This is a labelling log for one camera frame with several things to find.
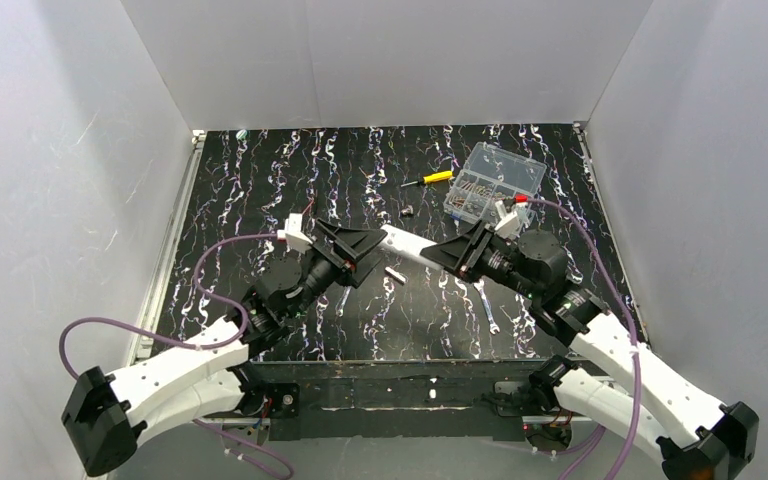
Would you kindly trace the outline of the white remote control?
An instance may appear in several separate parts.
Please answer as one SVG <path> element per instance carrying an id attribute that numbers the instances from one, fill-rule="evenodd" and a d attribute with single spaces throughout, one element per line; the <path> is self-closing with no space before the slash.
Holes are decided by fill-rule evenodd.
<path id="1" fill-rule="evenodd" d="M 413 261 L 432 270 L 452 273 L 450 268 L 421 255 L 421 252 L 425 248 L 436 245 L 432 240 L 402 230 L 391 224 L 384 224 L 381 226 L 381 229 L 385 232 L 385 238 L 379 246 L 384 251 L 395 254 L 402 259 Z"/>

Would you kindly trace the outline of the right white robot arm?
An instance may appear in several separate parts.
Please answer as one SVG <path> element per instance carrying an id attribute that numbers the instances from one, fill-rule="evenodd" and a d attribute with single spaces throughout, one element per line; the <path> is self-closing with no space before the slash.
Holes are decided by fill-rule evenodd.
<path id="1" fill-rule="evenodd" d="M 507 240 L 476 225 L 419 255 L 464 281 L 489 279 L 529 297 L 541 330 L 608 374 L 611 385 L 555 357 L 529 382 L 545 407 L 624 435 L 623 455 L 636 447 L 668 479 L 734 479 L 754 458 L 757 413 L 704 392 L 655 355 L 605 301 L 569 278 L 565 249 L 551 233 Z"/>

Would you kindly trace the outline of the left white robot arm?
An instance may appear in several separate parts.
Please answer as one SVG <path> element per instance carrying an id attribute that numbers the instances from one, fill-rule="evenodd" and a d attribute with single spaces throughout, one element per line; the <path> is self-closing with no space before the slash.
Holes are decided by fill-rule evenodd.
<path id="1" fill-rule="evenodd" d="M 278 232 L 299 257 L 267 264 L 230 311 L 185 342 L 111 373 L 77 373 L 61 422 L 85 473 L 103 476 L 129 460 L 154 436 L 192 420 L 240 407 L 247 392 L 243 364 L 289 333 L 289 319 L 304 313 L 333 284 L 357 288 L 378 264 L 373 251 L 383 229 L 352 229 L 317 220 L 310 238 L 295 215 Z"/>

